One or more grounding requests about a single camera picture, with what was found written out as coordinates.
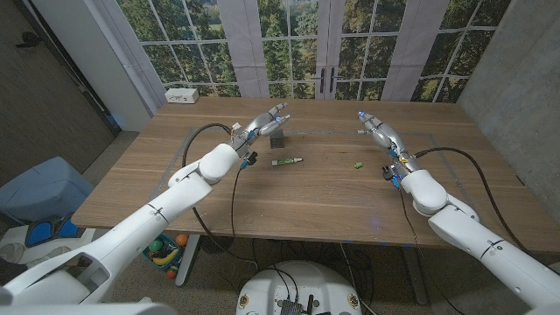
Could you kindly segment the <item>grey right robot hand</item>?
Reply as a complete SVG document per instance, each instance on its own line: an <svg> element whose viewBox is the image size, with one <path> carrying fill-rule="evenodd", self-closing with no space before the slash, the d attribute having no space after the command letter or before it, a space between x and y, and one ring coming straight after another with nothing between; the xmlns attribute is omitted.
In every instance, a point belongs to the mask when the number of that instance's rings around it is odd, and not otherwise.
<svg viewBox="0 0 560 315"><path fill-rule="evenodd" d="M358 131L359 134L369 134L392 158L397 158L402 163L408 163L411 160L402 139L394 129L376 116L363 111L358 113L358 119L364 126L363 130Z"/></svg>

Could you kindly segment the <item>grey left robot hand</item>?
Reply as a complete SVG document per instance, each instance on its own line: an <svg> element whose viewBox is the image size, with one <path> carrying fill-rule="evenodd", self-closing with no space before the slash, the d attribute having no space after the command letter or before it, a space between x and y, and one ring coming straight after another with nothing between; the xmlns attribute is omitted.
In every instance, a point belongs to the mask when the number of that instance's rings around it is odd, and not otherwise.
<svg viewBox="0 0 560 315"><path fill-rule="evenodd" d="M288 107L287 102L281 102L268 112L260 114L246 126L235 127L231 136L230 146L241 154L260 136L269 136L286 123L291 116L280 116L279 113Z"/></svg>

